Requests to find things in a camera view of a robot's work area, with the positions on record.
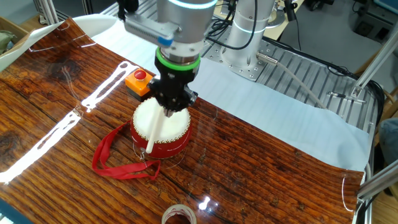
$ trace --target red ribbon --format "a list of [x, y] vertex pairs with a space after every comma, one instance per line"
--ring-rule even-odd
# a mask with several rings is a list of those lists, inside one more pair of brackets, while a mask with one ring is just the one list
[[[112, 132], [110, 132], [104, 139], [99, 143], [97, 149], [95, 150], [93, 157], [93, 170], [103, 176], [113, 177], [115, 179], [134, 179], [134, 178], [143, 178], [149, 177], [151, 180], [154, 180], [160, 171], [160, 160], [157, 161], [146, 161], [146, 164], [143, 162], [136, 164], [128, 164], [119, 167], [108, 167], [105, 165], [106, 161], [109, 158], [110, 151], [113, 139], [115, 135], [123, 128], [125, 125], [129, 124], [130, 121], [122, 124], [120, 127], [116, 128]], [[98, 159], [101, 161], [103, 169], [99, 169], [97, 166]], [[157, 170], [155, 175], [151, 176], [148, 174], [131, 174], [133, 172], [139, 172], [146, 170], [151, 165], [157, 164]]]

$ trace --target red button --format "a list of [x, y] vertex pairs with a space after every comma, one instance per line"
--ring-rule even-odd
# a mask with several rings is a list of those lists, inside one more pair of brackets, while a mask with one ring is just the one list
[[134, 72], [134, 77], [136, 79], [138, 79], [139, 81], [144, 80], [146, 76], [147, 76], [147, 73], [142, 70], [137, 70], [136, 72]]

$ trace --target red drum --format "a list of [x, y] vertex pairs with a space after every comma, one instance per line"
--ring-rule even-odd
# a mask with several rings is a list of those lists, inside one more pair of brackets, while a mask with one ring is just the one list
[[[158, 107], [156, 99], [150, 98], [137, 107], [131, 118], [132, 140], [143, 151], [147, 147], [154, 113]], [[165, 159], [177, 155], [187, 146], [191, 132], [191, 117], [187, 109], [174, 113], [169, 118], [165, 117], [153, 150], [148, 156]]]

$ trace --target white drumstick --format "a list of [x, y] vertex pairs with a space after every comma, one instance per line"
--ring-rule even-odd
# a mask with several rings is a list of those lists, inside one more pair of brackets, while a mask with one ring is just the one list
[[163, 106], [157, 105], [159, 108], [156, 108], [156, 111], [154, 113], [154, 124], [152, 126], [152, 131], [150, 132], [149, 140], [148, 140], [148, 145], [146, 149], [146, 153], [150, 154], [152, 152], [152, 149], [155, 144], [155, 139], [157, 138], [160, 129], [163, 126], [163, 117], [164, 117], [164, 112], [163, 112]]

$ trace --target green ring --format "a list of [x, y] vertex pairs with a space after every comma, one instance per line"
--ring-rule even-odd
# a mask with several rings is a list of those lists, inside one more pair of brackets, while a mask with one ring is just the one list
[[166, 67], [171, 68], [173, 70], [176, 70], [176, 71], [188, 71], [188, 70], [196, 68], [200, 64], [200, 55], [199, 55], [198, 59], [196, 60], [196, 62], [194, 62], [190, 65], [176, 65], [174, 63], [171, 63], [162, 57], [162, 54], [160, 52], [160, 47], [158, 47], [156, 49], [156, 57], [163, 65], [165, 65]]

